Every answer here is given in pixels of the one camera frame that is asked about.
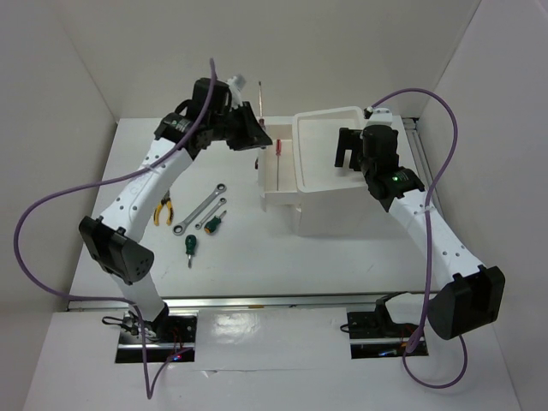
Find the blue red handled screwdriver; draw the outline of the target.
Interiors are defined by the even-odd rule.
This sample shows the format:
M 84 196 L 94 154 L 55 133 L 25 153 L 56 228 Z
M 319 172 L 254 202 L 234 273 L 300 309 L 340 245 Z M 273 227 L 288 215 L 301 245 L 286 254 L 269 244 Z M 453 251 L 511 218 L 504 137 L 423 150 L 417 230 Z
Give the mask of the blue red handled screwdriver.
M 259 105 L 259 125 L 263 131 L 265 131 L 265 119 L 264 119 L 264 102 L 263 102 L 263 91 L 262 91 L 262 81 L 258 81 L 258 105 Z

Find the red handled long screwdriver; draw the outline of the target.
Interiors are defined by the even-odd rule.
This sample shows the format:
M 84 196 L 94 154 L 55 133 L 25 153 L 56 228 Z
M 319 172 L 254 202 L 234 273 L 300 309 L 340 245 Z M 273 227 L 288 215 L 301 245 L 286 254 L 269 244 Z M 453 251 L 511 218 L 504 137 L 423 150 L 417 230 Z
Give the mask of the red handled long screwdriver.
M 281 154 L 282 154 L 282 140 L 280 140 L 280 139 L 276 140 L 275 153 L 276 153 L 276 159 L 277 159 L 276 183 L 277 183 L 277 191 L 279 191 L 279 189 L 280 189 L 280 162 L 281 162 Z

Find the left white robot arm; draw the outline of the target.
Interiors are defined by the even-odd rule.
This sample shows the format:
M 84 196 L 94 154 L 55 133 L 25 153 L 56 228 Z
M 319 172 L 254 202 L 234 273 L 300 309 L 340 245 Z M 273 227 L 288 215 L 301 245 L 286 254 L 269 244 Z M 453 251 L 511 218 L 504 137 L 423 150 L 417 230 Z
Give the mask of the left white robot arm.
M 142 161 L 140 175 L 131 178 L 116 199 L 96 218 L 84 217 L 79 231 L 91 258 L 122 291 L 138 330 L 151 342 L 169 331 L 169 308 L 150 274 L 154 254 L 141 245 L 146 226 L 179 175 L 214 141 L 233 151 L 271 145 L 249 102 L 241 97 L 242 76 L 227 81 L 201 78 L 193 95 L 165 116 Z

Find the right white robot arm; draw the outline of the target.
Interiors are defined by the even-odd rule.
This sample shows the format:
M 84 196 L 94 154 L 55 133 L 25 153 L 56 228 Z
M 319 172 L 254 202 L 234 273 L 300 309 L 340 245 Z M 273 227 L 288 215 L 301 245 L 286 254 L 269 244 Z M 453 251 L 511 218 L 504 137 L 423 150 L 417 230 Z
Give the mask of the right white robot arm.
M 335 165 L 342 166 L 349 152 L 350 167 L 363 174 L 370 195 L 422 248 L 440 288 L 428 303 L 428 322 L 439 337 L 450 340 L 497 320 L 505 276 L 467 250 L 427 204 L 420 178 L 399 164 L 397 137 L 387 125 L 340 128 Z

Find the white drawer cabinet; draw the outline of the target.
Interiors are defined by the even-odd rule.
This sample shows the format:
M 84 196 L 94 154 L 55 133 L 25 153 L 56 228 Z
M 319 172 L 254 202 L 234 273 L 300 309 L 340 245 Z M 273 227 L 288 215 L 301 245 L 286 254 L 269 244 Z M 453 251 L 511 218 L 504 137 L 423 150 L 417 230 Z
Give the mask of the white drawer cabinet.
M 367 190 L 360 171 L 335 166 L 339 130 L 361 131 L 367 120 L 359 107 L 300 113 L 292 124 L 299 236 L 385 239 L 402 235 L 400 224 Z

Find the green orange stubby screwdriver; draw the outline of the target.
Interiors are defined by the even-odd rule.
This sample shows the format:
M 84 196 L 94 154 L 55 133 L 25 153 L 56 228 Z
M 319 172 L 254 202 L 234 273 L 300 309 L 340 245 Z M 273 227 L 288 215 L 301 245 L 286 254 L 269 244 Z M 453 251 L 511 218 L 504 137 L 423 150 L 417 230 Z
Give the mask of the green orange stubby screwdriver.
M 221 214 L 214 216 L 210 221 L 205 224 L 204 231 L 208 235 L 213 235 L 217 231 L 219 225 L 222 223 L 226 213 L 226 211 L 223 211 Z

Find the small silver ratchet wrench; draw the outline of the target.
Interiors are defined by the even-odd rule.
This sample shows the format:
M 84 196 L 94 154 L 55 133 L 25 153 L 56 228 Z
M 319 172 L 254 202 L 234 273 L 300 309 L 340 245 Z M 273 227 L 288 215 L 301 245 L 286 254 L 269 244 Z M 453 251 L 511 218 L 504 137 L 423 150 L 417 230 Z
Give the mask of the small silver ratchet wrench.
M 227 200 L 225 198 L 221 198 L 203 217 L 202 219 L 194 225 L 196 229 L 201 229 L 205 223 L 207 223 L 217 212 L 219 208 L 221 208 L 223 205 L 225 205 Z

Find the large silver ratchet wrench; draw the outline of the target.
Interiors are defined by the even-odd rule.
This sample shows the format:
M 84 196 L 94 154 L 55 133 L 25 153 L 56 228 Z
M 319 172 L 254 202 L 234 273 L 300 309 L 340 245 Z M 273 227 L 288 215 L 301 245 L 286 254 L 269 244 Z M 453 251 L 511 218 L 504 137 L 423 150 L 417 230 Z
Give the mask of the large silver ratchet wrench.
M 186 228 L 193 220 L 199 216 L 199 214 L 205 210 L 205 208 L 211 204 L 220 194 L 226 191 L 226 185 L 224 183 L 218 183 L 215 189 L 181 222 L 176 223 L 173 226 L 172 233 L 176 236 L 182 235 Z

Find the front aluminium rail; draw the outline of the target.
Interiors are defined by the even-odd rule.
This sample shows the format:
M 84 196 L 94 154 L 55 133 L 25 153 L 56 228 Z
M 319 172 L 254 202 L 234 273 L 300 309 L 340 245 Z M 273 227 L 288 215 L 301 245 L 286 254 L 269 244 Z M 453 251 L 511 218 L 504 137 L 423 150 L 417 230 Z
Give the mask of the front aluminium rail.
M 319 295 L 239 295 L 166 298 L 171 311 L 176 309 L 257 308 L 257 307 L 311 307 L 352 306 L 374 304 L 384 293 L 319 294 Z

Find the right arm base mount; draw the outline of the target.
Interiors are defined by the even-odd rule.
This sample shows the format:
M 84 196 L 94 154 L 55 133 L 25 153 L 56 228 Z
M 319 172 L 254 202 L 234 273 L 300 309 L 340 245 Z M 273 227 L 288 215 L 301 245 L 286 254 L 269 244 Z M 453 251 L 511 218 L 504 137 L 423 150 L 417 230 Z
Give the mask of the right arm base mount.
M 418 325 L 394 322 L 386 302 L 386 298 L 381 298 L 372 309 L 348 312 L 347 322 L 339 326 L 348 335 L 353 360 L 403 356 Z

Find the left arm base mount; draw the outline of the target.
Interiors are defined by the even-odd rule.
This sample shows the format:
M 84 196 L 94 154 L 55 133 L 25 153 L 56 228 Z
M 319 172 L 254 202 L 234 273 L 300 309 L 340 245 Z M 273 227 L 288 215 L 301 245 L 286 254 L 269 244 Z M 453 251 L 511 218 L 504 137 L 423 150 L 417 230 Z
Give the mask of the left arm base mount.
M 104 316 L 103 325 L 119 329 L 116 346 L 116 364 L 138 364 L 142 362 L 142 341 L 146 343 L 147 361 L 163 363 L 169 356 L 173 362 L 190 363 L 195 360 L 195 341 L 198 317 L 195 313 L 176 315 L 169 318 L 166 326 L 152 331 L 146 325 L 141 334 L 135 315 L 125 313 L 122 317 Z

